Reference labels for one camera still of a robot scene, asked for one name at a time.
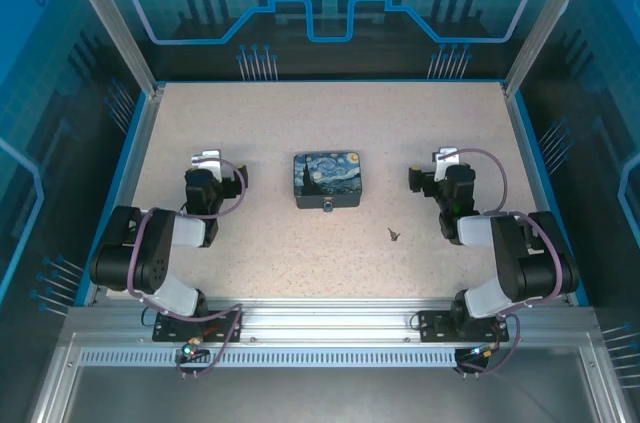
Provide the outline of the starry night print tin box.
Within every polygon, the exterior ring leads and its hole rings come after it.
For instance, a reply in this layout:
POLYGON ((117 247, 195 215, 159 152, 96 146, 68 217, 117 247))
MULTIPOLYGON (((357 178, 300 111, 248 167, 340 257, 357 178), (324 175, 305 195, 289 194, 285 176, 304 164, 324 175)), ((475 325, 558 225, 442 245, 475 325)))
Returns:
POLYGON ((298 209, 355 208, 363 193, 361 159, 357 152, 311 152, 293 158, 293 194, 298 209))

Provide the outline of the small LED circuit board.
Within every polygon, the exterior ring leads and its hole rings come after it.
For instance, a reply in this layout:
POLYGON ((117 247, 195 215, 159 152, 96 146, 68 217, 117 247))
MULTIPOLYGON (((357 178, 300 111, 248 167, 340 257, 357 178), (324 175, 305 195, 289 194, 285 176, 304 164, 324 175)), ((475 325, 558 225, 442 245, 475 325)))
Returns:
POLYGON ((485 345, 473 348, 468 356, 472 359, 490 358, 497 350, 500 349, 499 342, 487 343, 485 345))
POLYGON ((204 357, 208 353, 208 351, 200 348, 202 343, 203 343, 202 337, 190 338, 182 346, 180 358, 178 359, 178 362, 180 364, 186 364, 204 357))

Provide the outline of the grey metal panel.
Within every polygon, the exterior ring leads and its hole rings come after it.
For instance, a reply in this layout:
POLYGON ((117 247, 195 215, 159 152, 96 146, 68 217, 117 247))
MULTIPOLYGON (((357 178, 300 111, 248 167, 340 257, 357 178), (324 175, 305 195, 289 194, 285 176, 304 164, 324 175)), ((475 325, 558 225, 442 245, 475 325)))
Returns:
POLYGON ((442 369, 86 368, 65 423, 598 423, 572 359, 527 357, 501 374, 442 369))

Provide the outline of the aluminium side rail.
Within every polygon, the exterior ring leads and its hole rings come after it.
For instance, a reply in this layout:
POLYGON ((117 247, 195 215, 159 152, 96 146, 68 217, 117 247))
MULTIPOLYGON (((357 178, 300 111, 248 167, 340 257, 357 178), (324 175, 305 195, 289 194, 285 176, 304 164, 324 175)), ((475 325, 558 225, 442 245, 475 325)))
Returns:
POLYGON ((559 212, 550 176, 544 164, 542 150, 535 135, 525 101, 519 90, 516 91, 514 96, 506 96, 505 100, 535 208, 537 210, 548 210, 554 215, 569 253, 573 254, 573 248, 568 240, 564 221, 559 212))
POLYGON ((119 205, 128 206, 133 201, 165 87, 166 83, 161 81, 154 97, 149 97, 142 93, 136 104, 133 119, 125 136, 104 208, 98 221, 95 237, 89 250, 86 268, 75 296, 75 307, 91 306, 94 302, 97 287, 90 281, 89 277, 91 259, 106 229, 113 209, 119 205))

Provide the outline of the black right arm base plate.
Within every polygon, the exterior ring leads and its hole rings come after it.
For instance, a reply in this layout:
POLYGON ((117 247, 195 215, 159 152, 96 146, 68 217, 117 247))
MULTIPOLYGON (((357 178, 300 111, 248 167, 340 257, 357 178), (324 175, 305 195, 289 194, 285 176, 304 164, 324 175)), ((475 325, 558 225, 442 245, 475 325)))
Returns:
POLYGON ((496 317, 475 319, 451 310, 425 310, 417 316, 422 343, 503 343, 510 339, 507 325, 496 317))

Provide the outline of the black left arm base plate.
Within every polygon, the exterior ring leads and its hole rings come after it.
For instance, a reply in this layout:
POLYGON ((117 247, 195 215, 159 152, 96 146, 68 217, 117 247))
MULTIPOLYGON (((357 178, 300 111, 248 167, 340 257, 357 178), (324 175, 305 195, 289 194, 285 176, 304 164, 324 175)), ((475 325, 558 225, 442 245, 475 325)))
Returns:
POLYGON ((200 337, 205 343, 222 343, 232 328, 235 316, 236 311, 207 322, 193 323, 157 314, 152 332, 152 341, 186 343, 191 338, 200 337))

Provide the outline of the aluminium front rail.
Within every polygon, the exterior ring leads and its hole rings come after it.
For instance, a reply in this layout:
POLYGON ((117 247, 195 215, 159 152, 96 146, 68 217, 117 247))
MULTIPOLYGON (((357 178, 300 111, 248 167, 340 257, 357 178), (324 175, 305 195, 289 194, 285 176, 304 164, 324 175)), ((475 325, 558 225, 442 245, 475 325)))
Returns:
MULTIPOLYGON (((248 298, 239 343, 244 347, 417 346, 409 320, 420 310, 446 310, 445 298, 248 298)), ((70 309, 60 344, 84 347, 149 346, 135 300, 70 309)), ((517 311, 528 348, 586 347, 602 343, 595 312, 563 301, 517 311)))

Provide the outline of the aluminium upright post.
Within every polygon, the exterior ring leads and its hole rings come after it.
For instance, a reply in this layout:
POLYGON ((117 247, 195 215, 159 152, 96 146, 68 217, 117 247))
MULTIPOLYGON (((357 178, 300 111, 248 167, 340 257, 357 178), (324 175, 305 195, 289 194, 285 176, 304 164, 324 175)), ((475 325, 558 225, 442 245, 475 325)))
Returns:
POLYGON ((142 92, 154 100, 158 84, 115 0, 89 0, 142 92))
POLYGON ((547 0, 524 41, 505 79, 504 94, 514 99, 516 92, 539 56, 570 0, 547 0))

